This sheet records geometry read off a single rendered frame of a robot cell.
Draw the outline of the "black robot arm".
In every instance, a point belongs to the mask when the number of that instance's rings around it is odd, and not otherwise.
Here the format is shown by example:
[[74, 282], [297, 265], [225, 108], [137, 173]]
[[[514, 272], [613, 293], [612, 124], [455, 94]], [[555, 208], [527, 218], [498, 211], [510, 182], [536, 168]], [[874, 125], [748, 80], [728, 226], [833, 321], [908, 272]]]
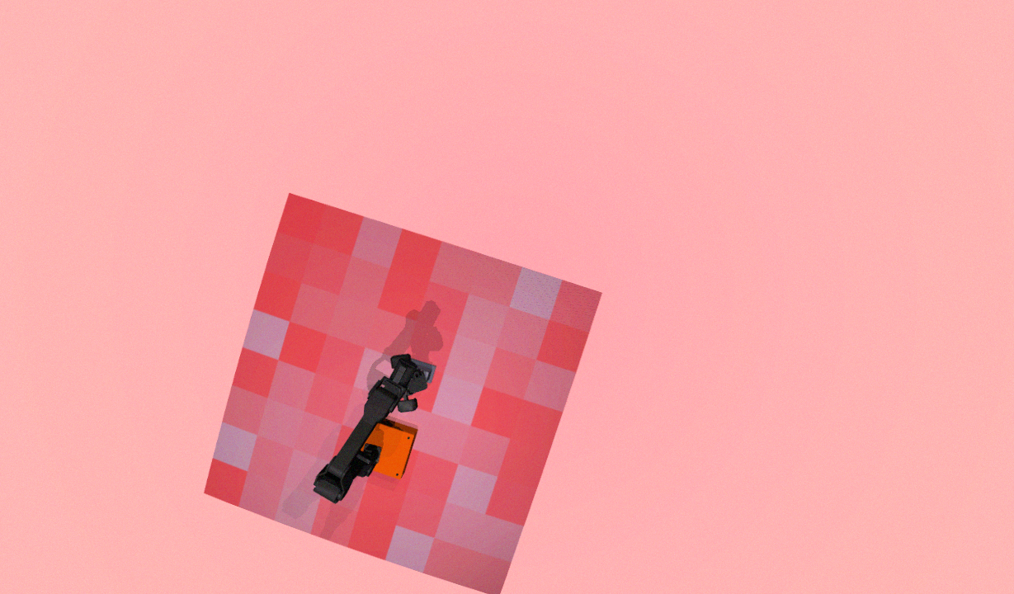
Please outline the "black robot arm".
[[[381, 385], [385, 387], [380, 387]], [[404, 386], [408, 386], [408, 392]], [[409, 396], [427, 387], [424, 371], [417, 369], [416, 362], [400, 358], [390, 377], [382, 377], [382, 380], [378, 380], [370, 389], [370, 396], [367, 398], [358, 426], [352, 430], [351, 437], [348, 437], [338, 455], [333, 456], [332, 462], [325, 464], [324, 469], [319, 471], [317, 480], [314, 481], [314, 486], [317, 487], [312, 490], [329, 501], [337, 503], [346, 496], [355, 477], [370, 477], [372, 469], [380, 461], [381, 447], [365, 444], [368, 436], [379, 421], [384, 420], [397, 407], [405, 392]]]

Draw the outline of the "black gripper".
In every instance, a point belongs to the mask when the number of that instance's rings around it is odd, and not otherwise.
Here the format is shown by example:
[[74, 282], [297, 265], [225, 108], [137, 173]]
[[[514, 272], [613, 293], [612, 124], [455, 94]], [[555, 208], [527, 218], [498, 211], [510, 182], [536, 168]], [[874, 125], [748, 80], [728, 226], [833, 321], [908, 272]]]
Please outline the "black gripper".
[[[411, 360], [411, 355], [409, 354], [391, 355], [390, 357], [391, 369], [394, 369], [394, 367], [396, 367], [400, 358], [406, 358], [406, 360]], [[406, 392], [408, 392], [408, 386], [404, 386], [404, 388], [406, 388]], [[415, 411], [415, 409], [417, 409], [417, 399], [416, 398], [409, 399], [408, 401], [408, 394], [406, 394], [406, 392], [403, 395], [403, 401], [399, 402], [399, 411], [401, 413], [405, 413], [405, 411]]]

